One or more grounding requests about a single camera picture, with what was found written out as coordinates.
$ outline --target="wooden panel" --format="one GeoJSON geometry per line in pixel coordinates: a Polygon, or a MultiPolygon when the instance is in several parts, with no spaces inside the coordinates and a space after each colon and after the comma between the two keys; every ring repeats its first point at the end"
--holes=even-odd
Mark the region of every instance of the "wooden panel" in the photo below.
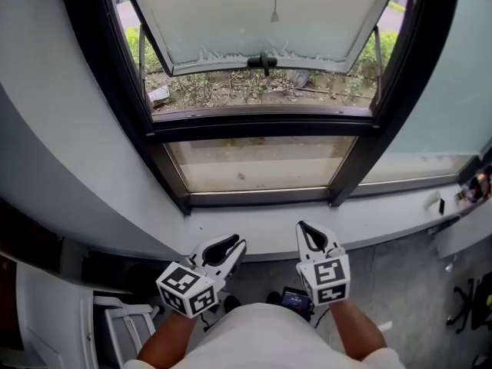
{"type": "Polygon", "coordinates": [[[24,350],[17,318],[16,268],[14,261],[0,255],[0,347],[24,350]]]}

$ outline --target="colorful object on sill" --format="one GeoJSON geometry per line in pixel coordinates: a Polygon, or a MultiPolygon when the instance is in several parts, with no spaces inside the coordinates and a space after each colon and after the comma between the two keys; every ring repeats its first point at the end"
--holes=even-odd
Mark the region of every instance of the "colorful object on sill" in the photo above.
{"type": "Polygon", "coordinates": [[[296,226],[301,283],[314,306],[348,298],[351,271],[348,255],[332,230],[299,221],[296,226]]]}
{"type": "Polygon", "coordinates": [[[488,165],[484,172],[476,174],[465,184],[463,189],[454,197],[457,201],[469,201],[475,203],[481,198],[488,199],[490,196],[490,176],[492,165],[488,165]]]}
{"type": "Polygon", "coordinates": [[[246,254],[246,241],[225,235],[198,245],[184,260],[171,262],[157,279],[162,301],[171,309],[193,318],[218,304],[224,288],[246,254]]]}

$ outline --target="black shoe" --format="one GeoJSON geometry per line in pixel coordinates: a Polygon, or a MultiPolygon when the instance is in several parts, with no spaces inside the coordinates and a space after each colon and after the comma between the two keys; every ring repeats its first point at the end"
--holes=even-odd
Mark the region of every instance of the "black shoe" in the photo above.
{"type": "Polygon", "coordinates": [[[276,304],[279,305],[282,303],[282,296],[276,292],[272,291],[270,294],[267,296],[267,304],[276,304]]]}
{"type": "Polygon", "coordinates": [[[230,313],[235,308],[239,308],[240,306],[241,306],[241,302],[236,297],[233,297],[232,295],[228,295],[224,299],[225,313],[230,313]]]}

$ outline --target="concrete floor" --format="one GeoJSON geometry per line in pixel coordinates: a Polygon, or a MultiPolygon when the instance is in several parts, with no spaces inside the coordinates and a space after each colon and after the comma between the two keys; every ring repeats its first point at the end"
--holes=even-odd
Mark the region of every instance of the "concrete floor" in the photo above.
{"type": "MultiPolygon", "coordinates": [[[[460,326],[447,327],[448,315],[460,304],[454,285],[467,286],[468,278],[481,278],[492,271],[492,241],[488,238],[461,252],[451,273],[449,261],[437,259],[431,237],[425,233],[398,241],[349,252],[352,284],[351,298],[377,324],[389,321],[384,332],[407,368],[466,368],[473,359],[491,346],[492,332],[486,327],[459,335],[460,326]]],[[[284,286],[301,288],[295,270],[297,261],[272,261],[243,264],[228,282],[228,292],[242,304],[262,302],[269,291],[282,292],[284,286]]],[[[315,310],[315,323],[325,307],[315,310]]],[[[205,313],[213,323],[223,315],[205,313]]],[[[195,329],[190,348],[203,337],[201,321],[195,329]]],[[[328,313],[317,332],[333,349],[343,351],[333,318],[328,313]]]]}

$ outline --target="black office chair base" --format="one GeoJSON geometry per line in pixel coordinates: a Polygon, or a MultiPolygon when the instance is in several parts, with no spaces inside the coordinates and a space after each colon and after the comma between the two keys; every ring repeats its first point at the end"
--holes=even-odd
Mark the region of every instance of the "black office chair base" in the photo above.
{"type": "Polygon", "coordinates": [[[446,321],[446,325],[452,325],[456,321],[458,321],[461,317],[463,317],[463,324],[461,325],[460,328],[456,330],[457,334],[460,334],[464,328],[467,326],[468,322],[468,316],[470,315],[471,312],[471,304],[473,302],[473,296],[474,296],[474,279],[468,279],[468,295],[466,295],[463,290],[459,287],[454,288],[454,292],[458,293],[463,300],[463,306],[461,306],[460,311],[455,317],[449,317],[446,321]]]}

